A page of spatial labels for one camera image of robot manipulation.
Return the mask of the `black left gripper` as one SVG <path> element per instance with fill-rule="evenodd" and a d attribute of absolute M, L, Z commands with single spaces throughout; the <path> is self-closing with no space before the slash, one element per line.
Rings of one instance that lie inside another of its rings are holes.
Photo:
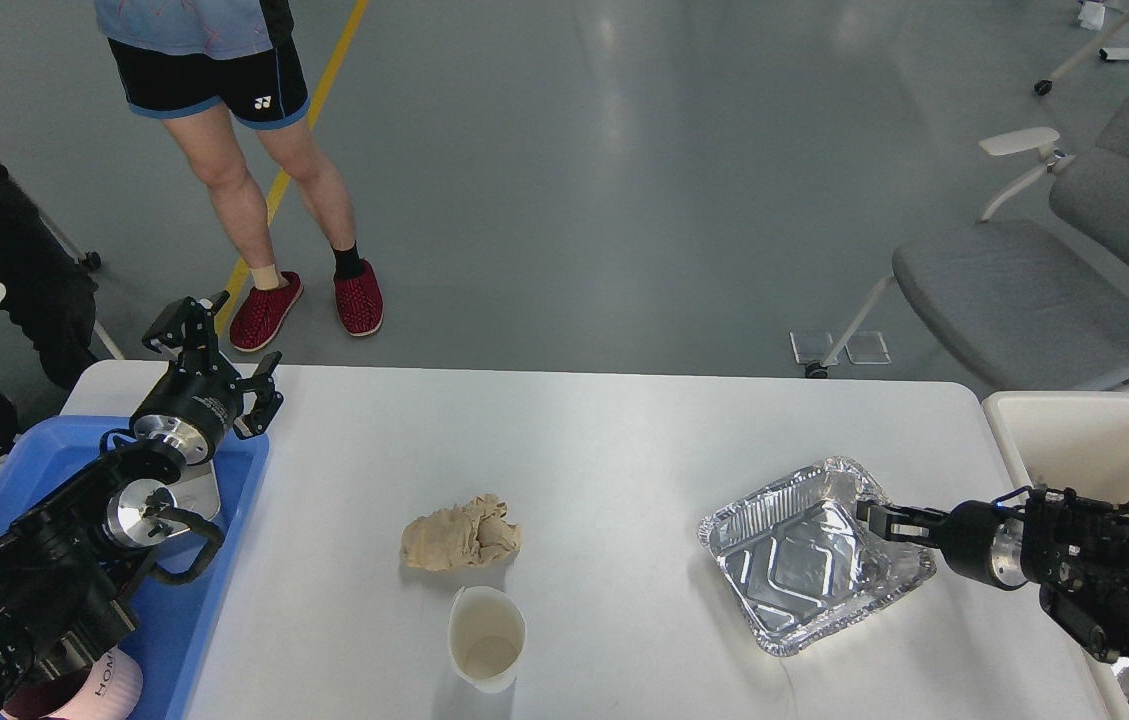
<path fill-rule="evenodd" d="M 167 445 L 189 466 L 211 460 L 227 433 L 240 439 L 266 433 L 285 402 L 273 378 L 280 351 L 263 355 L 250 377 L 217 354 L 215 318 L 229 299 L 224 290 L 208 299 L 174 300 L 142 336 L 143 346 L 157 354 L 205 355 L 170 361 L 129 421 L 135 438 Z"/>

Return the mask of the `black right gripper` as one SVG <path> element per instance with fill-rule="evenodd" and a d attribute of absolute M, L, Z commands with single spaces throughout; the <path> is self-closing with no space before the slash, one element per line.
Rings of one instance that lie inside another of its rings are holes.
<path fill-rule="evenodd" d="M 1000 506 L 966 501 L 948 513 L 858 500 L 856 519 L 889 542 L 939 550 L 963 578 L 1000 591 L 1016 591 L 1029 582 L 1022 561 L 1024 520 Z"/>

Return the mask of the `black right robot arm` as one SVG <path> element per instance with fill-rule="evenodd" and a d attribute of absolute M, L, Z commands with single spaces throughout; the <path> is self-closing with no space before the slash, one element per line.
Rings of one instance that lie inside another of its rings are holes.
<path fill-rule="evenodd" d="M 938 550 L 975 582 L 1036 583 L 1041 609 L 1093 659 L 1129 659 L 1129 500 L 1022 486 L 951 511 L 860 500 L 855 515 L 879 538 Z"/>

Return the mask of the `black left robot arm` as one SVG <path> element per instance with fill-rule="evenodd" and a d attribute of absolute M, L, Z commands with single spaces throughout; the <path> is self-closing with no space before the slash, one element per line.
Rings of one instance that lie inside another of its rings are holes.
<path fill-rule="evenodd" d="M 84 670 L 139 626 L 131 600 L 147 579 L 193 583 L 226 543 L 192 497 L 229 432 L 266 432 L 285 396 L 280 354 L 240 374 L 213 322 L 229 300 L 172 301 L 143 345 L 174 357 L 129 420 L 125 441 L 99 453 L 0 534 L 0 710 L 17 691 Z"/>

